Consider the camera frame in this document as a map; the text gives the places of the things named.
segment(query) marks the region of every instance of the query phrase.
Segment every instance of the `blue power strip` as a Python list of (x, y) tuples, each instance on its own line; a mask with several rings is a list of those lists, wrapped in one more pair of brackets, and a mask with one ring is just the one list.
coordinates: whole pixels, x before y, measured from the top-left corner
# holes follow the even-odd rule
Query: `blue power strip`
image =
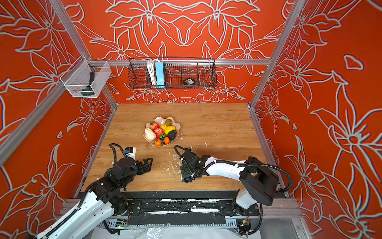
[(165, 79), (164, 79), (164, 75), (163, 75), (163, 62), (156, 62), (155, 63), (155, 71), (157, 73), (157, 84), (158, 84), (158, 86), (162, 86), (160, 88), (164, 88)]

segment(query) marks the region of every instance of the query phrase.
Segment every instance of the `label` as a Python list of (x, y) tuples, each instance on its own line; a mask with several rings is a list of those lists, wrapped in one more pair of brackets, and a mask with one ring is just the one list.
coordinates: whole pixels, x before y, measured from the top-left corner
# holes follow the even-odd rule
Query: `label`
[(188, 85), (192, 85), (194, 84), (195, 82), (191, 79), (186, 79), (185, 82), (188, 84)]

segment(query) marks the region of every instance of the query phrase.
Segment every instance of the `avocado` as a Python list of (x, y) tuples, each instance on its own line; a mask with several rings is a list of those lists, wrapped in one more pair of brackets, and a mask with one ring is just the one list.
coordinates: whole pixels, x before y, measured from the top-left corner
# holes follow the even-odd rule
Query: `avocado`
[(176, 138), (176, 130), (171, 130), (168, 134), (167, 137), (169, 140), (174, 140)]

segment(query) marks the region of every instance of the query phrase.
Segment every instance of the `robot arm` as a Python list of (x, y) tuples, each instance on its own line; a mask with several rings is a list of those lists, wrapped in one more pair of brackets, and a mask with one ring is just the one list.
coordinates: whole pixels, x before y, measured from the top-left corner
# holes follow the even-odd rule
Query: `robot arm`
[[(270, 206), (276, 193), (288, 191), (293, 184), (287, 172), (277, 166), (263, 164), (255, 157), (248, 157), (248, 160), (237, 162), (220, 160), (210, 155), (199, 158), (190, 148), (184, 149), (178, 145), (174, 148), (183, 162), (180, 166), (183, 182), (190, 183), (196, 178), (201, 178), (202, 175), (222, 176), (240, 181), (245, 190), (239, 191), (235, 203), (242, 209), (247, 209), (257, 202)], [(180, 154), (177, 148), (183, 149), (183, 154)], [(287, 175), (289, 184), (286, 188), (276, 191), (278, 176), (269, 168)]]
[[(113, 146), (118, 146), (123, 158), (117, 161)], [(56, 223), (39, 233), (37, 239), (81, 239), (97, 225), (113, 214), (121, 216), (131, 211), (127, 201), (121, 197), (120, 190), (126, 191), (126, 186), (136, 175), (151, 171), (152, 158), (144, 159), (143, 163), (135, 161), (136, 149), (110, 144), (113, 149), (114, 163), (106, 170), (103, 178), (87, 187), (81, 201), (62, 216)]]

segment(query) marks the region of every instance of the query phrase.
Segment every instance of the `red floral wallpaper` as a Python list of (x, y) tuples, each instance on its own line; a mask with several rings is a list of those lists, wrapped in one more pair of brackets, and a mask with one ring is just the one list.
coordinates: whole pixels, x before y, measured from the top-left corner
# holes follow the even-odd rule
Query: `red floral wallpaper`
[(0, 171), (0, 238), (25, 238), (50, 226), (73, 198), (111, 115), (100, 98), (67, 91)]
[(48, 0), (0, 2), (0, 144), (79, 57)]
[[(49, 1), (0, 1), (0, 143), (79, 57)], [(0, 167), (0, 238), (51, 225), (73, 198), (112, 110), (65, 92)]]
[[(292, 0), (63, 0), (94, 59), (271, 56)], [(218, 67), (216, 89), (131, 89), (125, 67), (107, 86), (121, 103), (250, 102), (265, 66)]]
[(313, 238), (382, 235), (379, 1), (307, 1), (256, 105)]

